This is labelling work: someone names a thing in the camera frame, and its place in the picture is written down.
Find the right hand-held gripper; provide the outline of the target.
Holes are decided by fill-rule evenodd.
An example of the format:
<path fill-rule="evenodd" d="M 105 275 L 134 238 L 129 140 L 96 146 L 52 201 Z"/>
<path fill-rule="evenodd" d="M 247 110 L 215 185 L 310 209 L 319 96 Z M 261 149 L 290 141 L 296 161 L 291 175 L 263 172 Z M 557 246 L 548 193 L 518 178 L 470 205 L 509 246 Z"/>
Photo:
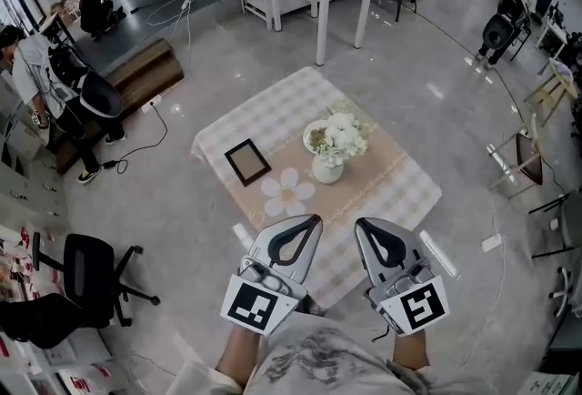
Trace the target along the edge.
<path fill-rule="evenodd" d="M 411 231 L 382 218 L 359 218 L 355 235 L 374 285 L 365 296 L 397 336 L 412 335 L 450 314 L 442 277 L 433 274 L 427 258 L 421 258 Z M 392 268 L 405 270 L 386 279 Z"/>

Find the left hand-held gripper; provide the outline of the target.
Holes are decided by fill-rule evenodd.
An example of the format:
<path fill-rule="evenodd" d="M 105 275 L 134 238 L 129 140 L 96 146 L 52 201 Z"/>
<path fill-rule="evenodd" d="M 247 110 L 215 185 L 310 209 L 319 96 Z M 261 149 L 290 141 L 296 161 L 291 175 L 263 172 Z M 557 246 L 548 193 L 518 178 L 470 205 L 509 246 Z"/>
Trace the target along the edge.
<path fill-rule="evenodd" d="M 306 297 L 304 286 L 323 232 L 317 214 L 290 217 L 263 228 L 250 255 L 241 259 L 231 276 L 220 316 L 256 334 L 274 332 Z M 283 258 L 282 251 L 299 239 L 295 251 Z"/>

